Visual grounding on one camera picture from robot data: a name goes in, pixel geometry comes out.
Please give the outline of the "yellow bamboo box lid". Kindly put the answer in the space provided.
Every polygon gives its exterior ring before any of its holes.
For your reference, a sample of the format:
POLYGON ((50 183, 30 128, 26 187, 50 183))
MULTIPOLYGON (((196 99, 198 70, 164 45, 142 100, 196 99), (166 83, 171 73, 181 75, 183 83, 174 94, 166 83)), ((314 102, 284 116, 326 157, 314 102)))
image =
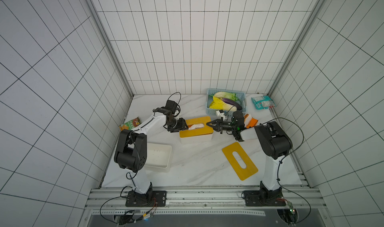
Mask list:
POLYGON ((213 134, 213 128, 207 125, 211 121, 209 116, 186 120, 188 129, 180 131, 180 138, 190 138, 213 134))

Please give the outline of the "white tissue sheet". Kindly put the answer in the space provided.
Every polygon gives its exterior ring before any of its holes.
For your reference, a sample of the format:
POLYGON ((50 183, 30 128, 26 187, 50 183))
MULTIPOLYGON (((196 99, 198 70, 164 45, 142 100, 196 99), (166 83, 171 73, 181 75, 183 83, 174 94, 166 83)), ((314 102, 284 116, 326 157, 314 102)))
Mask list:
POLYGON ((189 130, 202 129, 204 127, 205 127, 205 125, 203 123, 193 124, 193 125, 189 126, 189 130))

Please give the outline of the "white tissue box base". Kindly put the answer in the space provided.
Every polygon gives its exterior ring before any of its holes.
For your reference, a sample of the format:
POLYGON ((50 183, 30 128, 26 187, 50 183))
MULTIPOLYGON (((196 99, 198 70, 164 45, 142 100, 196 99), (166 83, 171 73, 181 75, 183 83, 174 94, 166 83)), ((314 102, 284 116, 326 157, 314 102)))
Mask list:
POLYGON ((213 138, 213 134, 198 135, 198 136, 191 136, 191 137, 180 137, 180 142, 183 145, 187 145, 187 144, 209 142, 212 140, 212 138, 213 138))

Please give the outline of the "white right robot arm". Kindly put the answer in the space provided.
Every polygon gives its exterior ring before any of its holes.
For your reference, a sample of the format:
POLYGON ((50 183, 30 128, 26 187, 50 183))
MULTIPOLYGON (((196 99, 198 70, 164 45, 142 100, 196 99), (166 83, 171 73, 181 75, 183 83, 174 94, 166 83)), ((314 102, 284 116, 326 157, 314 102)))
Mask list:
POLYGON ((266 156, 265 172, 257 194, 244 194, 245 197, 257 197, 261 204, 267 205, 282 197, 279 170, 283 159, 289 155, 293 143, 281 126, 274 120, 264 124, 250 126, 252 117, 242 111, 235 111, 230 121, 224 118, 207 123, 214 131, 228 132, 238 142, 258 140, 266 156))

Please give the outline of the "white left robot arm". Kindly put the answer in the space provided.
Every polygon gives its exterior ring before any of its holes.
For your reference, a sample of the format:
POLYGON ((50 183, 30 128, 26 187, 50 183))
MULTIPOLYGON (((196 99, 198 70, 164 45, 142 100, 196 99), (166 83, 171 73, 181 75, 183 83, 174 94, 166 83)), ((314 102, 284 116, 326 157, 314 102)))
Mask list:
POLYGON ((153 130, 161 127, 170 133, 177 133, 188 129, 186 120, 177 118, 181 112, 180 105, 168 101, 166 106, 153 109, 153 114, 142 124, 132 130, 122 130, 119 134, 114 162, 121 169, 128 169, 134 173, 130 180, 132 191, 140 197, 151 197, 152 183, 143 169, 147 161, 147 139, 153 130))

